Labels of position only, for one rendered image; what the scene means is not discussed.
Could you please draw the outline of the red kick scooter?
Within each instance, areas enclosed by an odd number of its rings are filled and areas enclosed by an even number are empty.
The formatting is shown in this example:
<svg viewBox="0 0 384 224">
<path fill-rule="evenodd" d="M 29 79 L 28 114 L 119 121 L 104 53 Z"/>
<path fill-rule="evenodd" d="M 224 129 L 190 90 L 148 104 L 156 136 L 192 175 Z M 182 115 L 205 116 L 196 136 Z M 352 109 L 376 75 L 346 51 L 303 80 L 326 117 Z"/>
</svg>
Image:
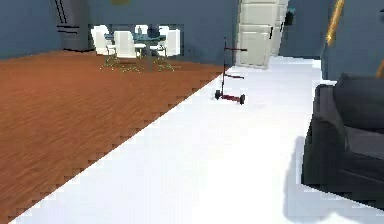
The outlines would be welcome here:
<svg viewBox="0 0 384 224">
<path fill-rule="evenodd" d="M 227 39 L 224 39 L 223 52 L 226 53 L 227 51 L 246 52 L 246 49 L 228 47 L 227 46 Z M 226 66 L 227 66 L 226 59 L 223 59 L 223 72 L 221 75 L 221 77 L 222 77 L 221 88 L 219 90 L 215 91 L 214 97 L 216 100 L 225 99 L 225 100 L 234 101 L 234 102 L 239 103 L 240 105 L 243 105 L 245 103 L 245 98 L 246 98 L 246 96 L 244 94 L 241 94 L 240 96 L 233 96 L 233 95 L 228 95 L 228 94 L 224 93 L 224 85 L 225 85 L 225 78 L 226 77 L 233 78 L 233 79 L 243 79 L 243 76 L 229 75 L 226 71 Z"/>
</svg>

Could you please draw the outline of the dark round dining table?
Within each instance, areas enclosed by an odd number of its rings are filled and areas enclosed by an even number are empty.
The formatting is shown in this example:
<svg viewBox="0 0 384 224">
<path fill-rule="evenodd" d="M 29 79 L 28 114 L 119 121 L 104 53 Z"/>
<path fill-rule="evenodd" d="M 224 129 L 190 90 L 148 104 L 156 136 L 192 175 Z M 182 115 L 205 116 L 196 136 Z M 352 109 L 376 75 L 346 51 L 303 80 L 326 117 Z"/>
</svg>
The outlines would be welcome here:
<svg viewBox="0 0 384 224">
<path fill-rule="evenodd" d="M 160 35 L 157 37 L 150 37 L 148 34 L 138 34 L 138 33 L 132 33 L 132 35 L 133 35 L 133 39 L 134 39 L 135 44 L 141 43 L 141 44 L 146 45 L 146 47 L 142 50 L 141 55 L 137 58 L 134 58 L 134 59 L 119 59 L 116 56 L 116 49 L 115 49 L 115 54 L 114 55 L 108 55 L 106 62 L 113 69 L 118 68 L 122 72 L 128 72 L 128 71 L 141 72 L 141 68 L 139 67 L 139 63 L 141 62 L 141 60 L 143 58 L 145 58 L 147 63 L 148 63 L 149 69 L 152 69 L 151 63 L 154 61 L 154 57 L 152 56 L 152 50 L 150 49 L 150 47 L 153 44 L 156 44 L 161 40 Z M 115 46 L 114 33 L 113 34 L 106 34 L 105 38 L 108 41 L 111 41 L 112 44 Z"/>
</svg>

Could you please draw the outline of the white panelled room door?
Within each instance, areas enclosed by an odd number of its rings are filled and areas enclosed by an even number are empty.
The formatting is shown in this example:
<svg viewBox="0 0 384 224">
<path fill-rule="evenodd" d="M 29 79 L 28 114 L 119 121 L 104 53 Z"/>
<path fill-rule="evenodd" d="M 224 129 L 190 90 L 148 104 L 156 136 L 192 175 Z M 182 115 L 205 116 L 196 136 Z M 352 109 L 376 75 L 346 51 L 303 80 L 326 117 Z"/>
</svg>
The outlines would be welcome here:
<svg viewBox="0 0 384 224">
<path fill-rule="evenodd" d="M 240 0 L 236 47 L 237 66 L 266 69 L 272 50 L 281 38 L 284 16 L 289 0 Z M 270 27 L 273 36 L 269 39 Z"/>
</svg>

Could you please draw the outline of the grey fridge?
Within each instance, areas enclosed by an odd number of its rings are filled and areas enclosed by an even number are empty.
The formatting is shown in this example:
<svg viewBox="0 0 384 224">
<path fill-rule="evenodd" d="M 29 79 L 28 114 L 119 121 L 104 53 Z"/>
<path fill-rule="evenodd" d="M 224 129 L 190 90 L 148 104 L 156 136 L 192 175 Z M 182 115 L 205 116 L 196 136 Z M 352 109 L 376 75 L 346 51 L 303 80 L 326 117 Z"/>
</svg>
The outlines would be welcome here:
<svg viewBox="0 0 384 224">
<path fill-rule="evenodd" d="M 56 9 L 58 25 L 78 26 L 77 34 L 59 33 L 61 44 L 64 50 L 84 52 L 88 49 L 88 24 L 89 12 L 87 0 L 62 0 L 67 23 L 61 23 Z"/>
</svg>

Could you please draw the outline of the dark grey sofa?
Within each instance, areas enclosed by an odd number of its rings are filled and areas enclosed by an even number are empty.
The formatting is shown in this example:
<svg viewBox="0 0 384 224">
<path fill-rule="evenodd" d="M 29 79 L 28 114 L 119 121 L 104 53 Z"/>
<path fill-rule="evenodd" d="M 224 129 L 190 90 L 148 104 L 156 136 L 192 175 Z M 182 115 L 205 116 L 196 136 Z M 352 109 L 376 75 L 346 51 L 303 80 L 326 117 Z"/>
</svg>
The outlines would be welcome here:
<svg viewBox="0 0 384 224">
<path fill-rule="evenodd" d="M 301 183 L 384 211 L 384 78 L 315 88 Z"/>
</svg>

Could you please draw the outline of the golden floor lamp pole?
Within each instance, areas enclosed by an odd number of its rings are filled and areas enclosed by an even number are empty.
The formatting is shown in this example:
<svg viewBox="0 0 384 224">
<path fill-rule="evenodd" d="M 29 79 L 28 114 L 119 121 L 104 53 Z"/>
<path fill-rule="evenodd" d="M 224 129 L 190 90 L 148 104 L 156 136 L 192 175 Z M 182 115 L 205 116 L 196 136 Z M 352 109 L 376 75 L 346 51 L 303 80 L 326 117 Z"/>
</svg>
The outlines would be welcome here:
<svg viewBox="0 0 384 224">
<path fill-rule="evenodd" d="M 345 0 L 337 0 L 334 9 L 329 21 L 327 33 L 326 33 L 326 44 L 328 46 L 331 46 L 333 44 L 333 41 L 335 39 L 338 23 L 344 8 Z"/>
</svg>

